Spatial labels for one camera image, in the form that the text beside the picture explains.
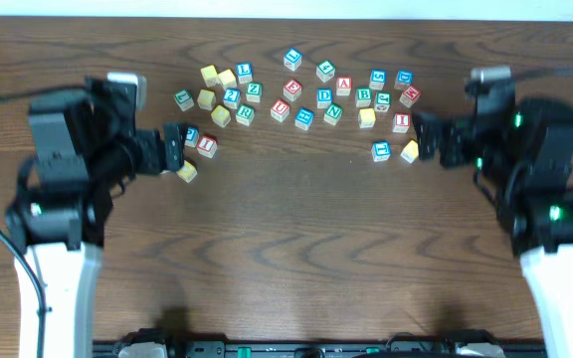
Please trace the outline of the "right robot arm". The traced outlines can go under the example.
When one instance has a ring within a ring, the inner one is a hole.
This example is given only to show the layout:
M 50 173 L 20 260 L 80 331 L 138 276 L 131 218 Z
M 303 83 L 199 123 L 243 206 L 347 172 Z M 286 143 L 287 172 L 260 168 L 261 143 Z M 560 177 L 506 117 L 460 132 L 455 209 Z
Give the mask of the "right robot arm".
M 471 165 L 478 189 L 508 234 L 536 306 L 546 353 L 573 357 L 573 105 L 527 96 L 513 85 L 473 86 L 472 113 L 440 118 L 417 111 L 419 157 Z

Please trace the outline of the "red A block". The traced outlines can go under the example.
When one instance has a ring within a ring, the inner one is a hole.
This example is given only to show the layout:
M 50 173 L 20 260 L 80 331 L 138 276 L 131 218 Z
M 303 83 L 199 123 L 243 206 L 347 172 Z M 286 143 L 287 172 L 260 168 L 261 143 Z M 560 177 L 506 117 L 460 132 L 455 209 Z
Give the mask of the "red A block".
M 352 91 L 352 77 L 341 76 L 336 81 L 336 95 L 349 96 Z

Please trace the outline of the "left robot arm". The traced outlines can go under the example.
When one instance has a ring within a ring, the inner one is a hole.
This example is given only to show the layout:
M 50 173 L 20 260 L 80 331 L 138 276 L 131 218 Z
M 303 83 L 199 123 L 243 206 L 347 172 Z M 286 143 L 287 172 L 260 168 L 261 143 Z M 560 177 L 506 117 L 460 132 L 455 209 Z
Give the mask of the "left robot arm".
M 112 188 L 184 164 L 186 125 L 139 129 L 146 79 L 110 73 L 49 89 L 29 105 L 36 153 L 6 210 L 21 297 L 20 356 L 90 357 L 96 281 Z

